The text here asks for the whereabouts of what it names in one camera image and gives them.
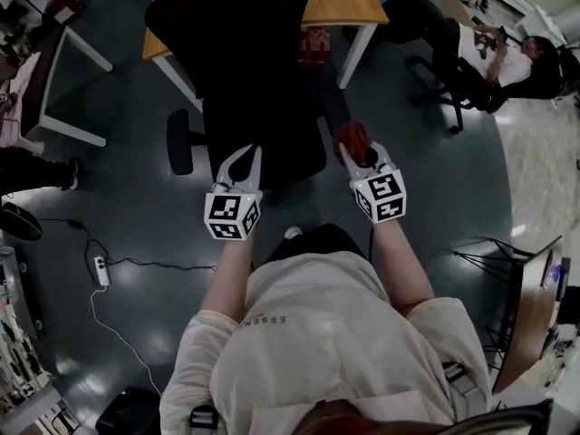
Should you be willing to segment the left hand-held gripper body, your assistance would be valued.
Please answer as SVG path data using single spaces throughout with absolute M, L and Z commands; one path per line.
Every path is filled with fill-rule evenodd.
M 204 223 L 216 240 L 247 240 L 261 216 L 263 192 L 252 182 L 222 179 L 206 195 Z

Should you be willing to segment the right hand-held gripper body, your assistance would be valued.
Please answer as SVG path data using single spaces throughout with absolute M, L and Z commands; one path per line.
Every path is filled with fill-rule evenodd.
M 406 214 L 406 188 L 401 171 L 392 163 L 380 162 L 373 169 L 352 161 L 348 172 L 355 202 L 373 224 Z

